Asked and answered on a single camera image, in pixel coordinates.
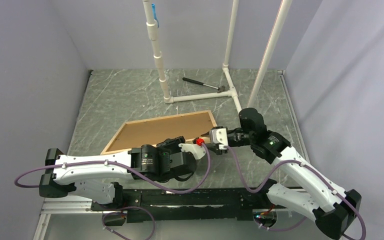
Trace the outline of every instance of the white wall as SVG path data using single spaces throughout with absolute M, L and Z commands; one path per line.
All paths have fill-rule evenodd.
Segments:
M 13 182 L 67 150 L 87 75 L 50 1 L 0 0 L 0 240 L 33 238 L 43 198 Z
M 384 240 L 384 1 L 324 0 L 286 82 L 311 162 L 361 193 L 367 240 Z
M 52 0 L 89 69 L 154 68 L 142 0 Z M 221 68 L 233 0 L 155 0 L 166 68 Z M 231 68 L 260 66 L 281 0 L 241 0 Z M 270 68 L 285 69 L 322 0 L 292 3 Z

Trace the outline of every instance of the blue clip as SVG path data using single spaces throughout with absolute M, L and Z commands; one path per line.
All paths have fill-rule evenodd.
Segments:
M 156 25 L 159 28 L 160 27 L 160 22 L 157 19 L 157 13 L 155 12 L 155 4 L 154 3 L 152 4 L 152 12 L 153 12 L 153 18 L 156 21 Z

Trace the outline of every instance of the hammer head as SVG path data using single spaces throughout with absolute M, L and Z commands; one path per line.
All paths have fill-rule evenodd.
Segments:
M 221 92 L 225 92 L 226 91 L 226 87 L 225 86 L 221 86 L 217 89 L 217 93 L 221 93 Z

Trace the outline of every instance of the marble floor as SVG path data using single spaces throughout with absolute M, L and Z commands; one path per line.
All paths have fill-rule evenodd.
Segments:
M 257 69 L 233 69 L 230 71 L 233 84 L 242 107 L 246 107 Z M 188 77 L 214 86 L 229 87 L 221 69 L 168 69 L 169 87 L 172 96 L 213 93 L 213 89 L 186 83 Z M 291 116 L 284 86 L 277 70 L 268 70 L 258 93 L 257 110 L 263 115 L 269 130 L 286 137 L 302 155 L 302 146 Z M 231 97 L 218 97 L 166 104 L 154 69 L 107 69 L 95 70 L 90 76 L 83 103 L 71 140 L 68 154 L 72 156 L 99 155 L 119 127 L 127 121 L 149 119 L 195 111 L 211 110 L 218 126 L 229 129 L 239 127 L 238 113 Z M 258 186 L 270 166 L 254 155 L 248 146 L 237 147 L 243 175 L 249 186 Z M 242 187 L 235 162 L 230 154 L 211 153 L 211 173 L 201 188 Z M 174 179 L 165 186 L 187 189 L 195 186 L 207 169 L 205 158 L 198 161 L 195 175 L 186 182 Z M 278 171 L 273 179 L 287 187 L 297 184 Z M 104 179 L 105 182 L 116 179 Z M 153 189 L 154 186 L 141 180 L 122 183 L 125 189 Z

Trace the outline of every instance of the wooden tray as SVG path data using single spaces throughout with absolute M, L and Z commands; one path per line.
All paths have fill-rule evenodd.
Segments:
M 121 125 L 101 155 L 127 151 L 144 144 L 155 146 L 166 139 L 180 136 L 191 143 L 216 126 L 210 110 L 128 121 Z

